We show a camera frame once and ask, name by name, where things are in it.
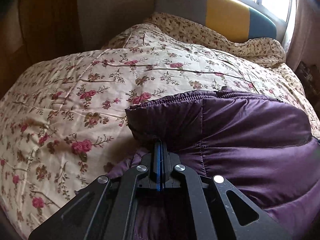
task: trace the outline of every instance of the pink curtain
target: pink curtain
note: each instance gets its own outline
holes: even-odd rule
[[[307,0],[297,0],[297,12],[286,64],[295,71],[303,57],[312,25],[312,9]]]
[[[297,0],[296,20],[286,64],[295,71],[304,61],[307,65],[320,65],[320,17],[310,0]]]

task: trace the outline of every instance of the metal bolt head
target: metal bolt head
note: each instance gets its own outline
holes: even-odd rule
[[[108,182],[108,177],[107,176],[100,176],[98,178],[98,182],[101,183],[101,184],[104,184],[104,183],[107,183]]]
[[[145,165],[137,166],[137,171],[143,172],[143,171],[146,171],[146,170],[147,170],[147,167]]]
[[[175,169],[176,171],[184,171],[184,170],[186,169],[186,167],[185,167],[184,165],[182,165],[182,164],[177,164],[177,165],[174,167],[174,169]]]
[[[216,183],[222,183],[224,182],[224,178],[221,176],[221,175],[216,175],[213,177],[213,180],[216,182]]]

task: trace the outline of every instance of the floral bedspread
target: floral bedspread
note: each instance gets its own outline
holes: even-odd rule
[[[243,44],[180,17],[154,14],[109,45],[40,62],[0,101],[0,204],[27,239],[74,190],[138,147],[127,126],[132,104],[228,86],[301,108],[319,119],[272,39]]]

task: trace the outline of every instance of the black metal frame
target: black metal frame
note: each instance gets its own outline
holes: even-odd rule
[[[185,194],[189,239],[289,240],[291,237],[222,176],[199,176],[155,143],[153,153],[122,177],[100,176],[36,228],[29,240],[130,240],[139,196]]]

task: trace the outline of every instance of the curtain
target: curtain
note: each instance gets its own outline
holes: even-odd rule
[[[296,11],[297,11],[296,3],[297,3],[297,0],[292,0],[292,7],[291,7],[290,16],[289,16],[288,26],[287,26],[287,30],[285,31],[284,38],[281,44],[286,54],[288,53],[288,50],[291,44],[294,25],[296,21]]]
[[[309,65],[320,63],[319,41],[315,36],[320,33],[318,0],[297,0],[294,31],[287,53],[286,64],[295,71],[300,61]]]

